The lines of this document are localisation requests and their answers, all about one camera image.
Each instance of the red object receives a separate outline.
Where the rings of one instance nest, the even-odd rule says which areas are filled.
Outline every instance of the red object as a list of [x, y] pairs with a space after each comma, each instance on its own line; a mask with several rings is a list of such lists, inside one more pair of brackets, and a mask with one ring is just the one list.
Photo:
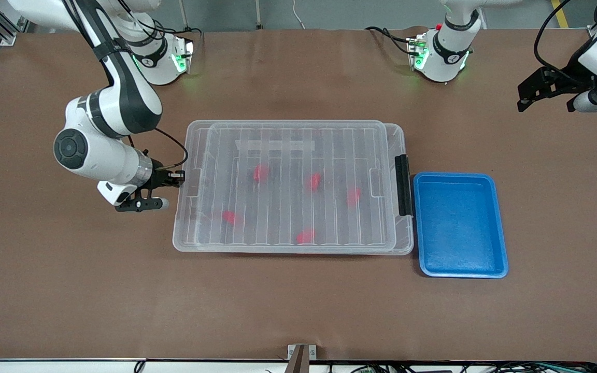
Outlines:
[[361, 189], [352, 188], [347, 192], [347, 205], [355, 207], [358, 204], [358, 200], [361, 198]]
[[314, 229], [306, 229], [305, 231], [301, 232], [296, 236], [296, 243], [312, 243], [315, 239], [315, 230]]
[[222, 219], [225, 220], [225, 222], [230, 223], [231, 225], [236, 224], [236, 222], [239, 220], [237, 219], [236, 214], [234, 214], [234, 212], [232, 211], [223, 211]]
[[319, 183], [322, 181], [322, 174], [314, 173], [310, 177], [310, 190], [316, 192], [319, 189]]
[[255, 167], [255, 172], [253, 172], [253, 179], [255, 179], [256, 182], [265, 182], [266, 179], [268, 179], [268, 166], [259, 163]]

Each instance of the green led light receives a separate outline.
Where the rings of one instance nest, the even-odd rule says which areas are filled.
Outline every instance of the green led light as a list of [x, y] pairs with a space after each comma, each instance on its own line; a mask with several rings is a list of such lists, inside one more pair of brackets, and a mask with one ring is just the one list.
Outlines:
[[183, 57], [172, 54], [172, 60], [175, 63], [176, 71], [179, 71], [180, 73], [186, 71], [186, 60]]
[[422, 68], [425, 66], [425, 60], [428, 58], [428, 56], [430, 55], [430, 52], [427, 48], [424, 48], [421, 52], [421, 54], [419, 54], [419, 56], [416, 57], [416, 62], [414, 64], [414, 67], [422, 70]]
[[462, 57], [462, 64], [460, 64], [460, 70], [464, 68], [464, 63], [466, 62], [467, 57], [469, 57], [469, 52], [465, 53], [464, 57]]
[[133, 56], [133, 62], [135, 62], [135, 66], [137, 66], [137, 70], [142, 71], [142, 69], [139, 68], [139, 64], [137, 63], [137, 59], [135, 58], [135, 56]]

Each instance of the clear plastic container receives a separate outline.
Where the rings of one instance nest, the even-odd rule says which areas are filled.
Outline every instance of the clear plastic container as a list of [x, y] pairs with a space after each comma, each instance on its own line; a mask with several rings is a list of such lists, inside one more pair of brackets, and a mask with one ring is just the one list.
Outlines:
[[379, 121], [195, 121], [175, 248], [183, 252], [403, 255], [402, 129]]

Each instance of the white robotic arm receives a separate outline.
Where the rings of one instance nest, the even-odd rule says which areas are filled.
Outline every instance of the white robotic arm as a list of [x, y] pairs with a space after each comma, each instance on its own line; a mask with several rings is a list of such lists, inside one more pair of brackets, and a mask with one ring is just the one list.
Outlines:
[[[182, 171], [171, 172], [161, 163], [121, 139], [156, 128], [161, 101], [137, 67], [128, 44], [119, 35], [101, 3], [106, 0], [60, 0], [52, 4], [55, 24], [81, 32], [104, 66], [109, 86], [73, 99], [66, 106], [66, 125], [54, 141], [54, 155], [77, 175], [99, 180], [98, 190], [120, 211], [157, 210], [167, 206], [152, 198], [161, 186], [177, 187]], [[149, 195], [142, 198], [141, 189]]]
[[[542, 29], [538, 31], [538, 39], [541, 34]], [[597, 111], [597, 28], [594, 35], [574, 52], [564, 68], [559, 69], [542, 59], [538, 60], [543, 66], [517, 86], [519, 111], [525, 111], [540, 99], [561, 94], [577, 94], [566, 104], [568, 111]]]
[[[13, 8], [33, 23], [51, 28], [78, 31], [62, 0], [9, 0]], [[139, 62], [144, 77], [154, 85], [173, 82], [187, 73], [193, 42], [171, 33], [147, 14], [156, 10], [161, 0], [98, 0], [119, 36], [125, 40]]]
[[481, 28], [478, 10], [502, 7], [521, 0], [439, 0], [446, 8], [446, 18], [439, 28], [409, 41], [412, 67], [435, 82], [448, 82], [464, 68], [471, 43]]

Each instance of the brown paper surface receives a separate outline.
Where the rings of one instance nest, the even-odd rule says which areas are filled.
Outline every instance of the brown paper surface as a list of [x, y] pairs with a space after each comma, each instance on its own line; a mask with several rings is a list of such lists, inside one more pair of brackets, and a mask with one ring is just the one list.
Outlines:
[[[471, 280], [422, 276], [417, 250], [177, 252], [178, 190], [157, 193], [168, 211], [119, 214], [54, 160], [66, 103], [106, 85], [86, 43], [18, 35], [0, 51], [0, 358], [277, 358], [308, 342], [323, 359], [597, 361], [597, 114], [568, 97], [517, 112], [534, 37], [481, 31], [444, 85], [367, 31], [213, 33], [193, 75], [157, 88], [178, 139], [194, 120], [380, 120], [404, 129], [413, 173], [490, 175], [510, 270]], [[564, 64], [585, 38], [547, 31], [541, 50]], [[135, 145], [182, 156], [155, 132]]]

